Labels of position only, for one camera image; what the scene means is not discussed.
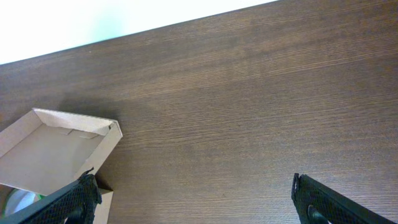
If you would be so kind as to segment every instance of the open cardboard box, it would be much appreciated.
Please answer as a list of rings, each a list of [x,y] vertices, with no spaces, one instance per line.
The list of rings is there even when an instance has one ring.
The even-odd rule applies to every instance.
[[[0,133],[0,184],[49,195],[95,174],[122,136],[112,119],[34,108]],[[101,192],[96,210],[107,212],[95,223],[107,222],[112,200]]]

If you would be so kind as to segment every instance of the dark wood grain surface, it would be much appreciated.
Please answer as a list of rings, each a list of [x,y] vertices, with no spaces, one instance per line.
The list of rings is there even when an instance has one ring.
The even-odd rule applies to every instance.
[[[118,119],[110,223],[299,223],[294,172],[398,222],[397,6],[282,0],[1,65],[0,128]]]

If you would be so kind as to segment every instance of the box flap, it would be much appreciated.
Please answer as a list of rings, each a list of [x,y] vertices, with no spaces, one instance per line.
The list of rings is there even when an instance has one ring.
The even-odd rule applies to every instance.
[[[93,116],[33,108],[36,115],[50,127],[62,127],[106,135],[114,120]]]
[[[102,203],[95,208],[93,224],[107,224],[113,191],[99,189],[99,192],[101,193]]]
[[[106,158],[111,154],[113,148],[117,145],[119,140],[122,138],[121,133],[119,132],[118,126],[116,124],[112,125],[109,133],[104,137],[101,143],[97,146],[91,156],[86,160],[86,162],[82,165],[80,170],[75,174],[74,178],[77,179],[82,175],[85,171],[94,167],[94,170],[91,171],[92,174],[96,174],[98,169],[100,169],[101,165],[104,163]]]
[[[19,118],[15,123],[0,133],[0,157],[5,155],[14,146],[36,130],[42,121],[33,112],[30,111],[25,116]]]

